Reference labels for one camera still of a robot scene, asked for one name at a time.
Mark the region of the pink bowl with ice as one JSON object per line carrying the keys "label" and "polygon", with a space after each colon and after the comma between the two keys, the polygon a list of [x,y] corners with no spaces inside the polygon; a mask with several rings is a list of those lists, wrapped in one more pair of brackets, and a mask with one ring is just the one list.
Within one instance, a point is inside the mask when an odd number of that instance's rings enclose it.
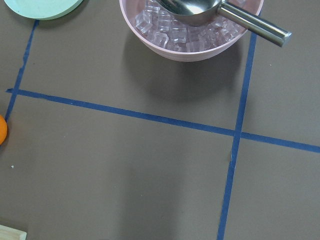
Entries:
{"label": "pink bowl with ice", "polygon": [[155,0],[121,0],[120,10],[134,35],[156,54],[178,62],[214,57],[235,44],[247,29],[223,16],[194,27]]}

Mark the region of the metal ice scoop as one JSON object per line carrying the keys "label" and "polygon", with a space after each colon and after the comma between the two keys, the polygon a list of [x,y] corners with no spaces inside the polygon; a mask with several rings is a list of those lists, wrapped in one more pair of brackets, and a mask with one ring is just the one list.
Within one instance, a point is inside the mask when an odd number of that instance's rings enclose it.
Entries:
{"label": "metal ice scoop", "polygon": [[227,0],[159,0],[158,3],[179,21],[198,27],[218,16],[233,21],[265,40],[283,47],[292,33]]}

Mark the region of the light green plate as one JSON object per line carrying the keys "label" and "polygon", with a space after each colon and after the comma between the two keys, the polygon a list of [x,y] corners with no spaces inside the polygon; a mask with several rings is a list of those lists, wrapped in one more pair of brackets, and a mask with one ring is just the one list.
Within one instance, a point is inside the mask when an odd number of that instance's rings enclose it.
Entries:
{"label": "light green plate", "polygon": [[75,10],[82,0],[4,0],[16,14],[35,20],[53,20]]}

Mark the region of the wooden cutting board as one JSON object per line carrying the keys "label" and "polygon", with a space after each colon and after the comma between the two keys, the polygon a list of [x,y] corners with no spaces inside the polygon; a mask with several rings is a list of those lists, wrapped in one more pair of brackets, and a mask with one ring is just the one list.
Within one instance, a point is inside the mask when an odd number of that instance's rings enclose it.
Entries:
{"label": "wooden cutting board", "polygon": [[27,233],[8,226],[0,226],[0,240],[26,240]]}

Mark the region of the orange fruit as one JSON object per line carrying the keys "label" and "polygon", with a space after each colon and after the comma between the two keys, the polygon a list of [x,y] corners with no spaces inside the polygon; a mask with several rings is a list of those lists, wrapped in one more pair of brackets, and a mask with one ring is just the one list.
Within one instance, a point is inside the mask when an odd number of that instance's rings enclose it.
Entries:
{"label": "orange fruit", "polygon": [[5,118],[0,115],[0,145],[6,140],[8,134],[8,126]]}

